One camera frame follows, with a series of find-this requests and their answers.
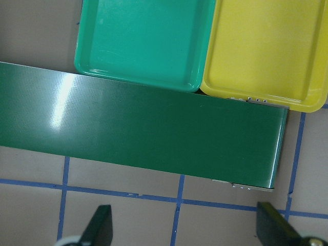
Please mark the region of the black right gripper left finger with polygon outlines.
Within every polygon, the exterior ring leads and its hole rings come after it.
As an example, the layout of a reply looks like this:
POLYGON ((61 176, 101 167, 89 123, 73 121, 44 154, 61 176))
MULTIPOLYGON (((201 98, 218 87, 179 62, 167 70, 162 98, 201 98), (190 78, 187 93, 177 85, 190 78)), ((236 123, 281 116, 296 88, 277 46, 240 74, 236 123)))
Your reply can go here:
POLYGON ((100 205, 81 235, 77 245, 111 245, 113 240, 112 210, 100 205))

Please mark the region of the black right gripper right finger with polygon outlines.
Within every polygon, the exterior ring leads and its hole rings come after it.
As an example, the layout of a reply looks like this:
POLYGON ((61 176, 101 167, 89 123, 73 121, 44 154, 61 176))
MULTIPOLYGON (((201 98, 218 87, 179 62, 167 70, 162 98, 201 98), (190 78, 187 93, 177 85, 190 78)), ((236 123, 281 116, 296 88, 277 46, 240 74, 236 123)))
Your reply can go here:
POLYGON ((301 236, 269 202, 257 202, 256 234, 262 245, 301 243, 301 236))

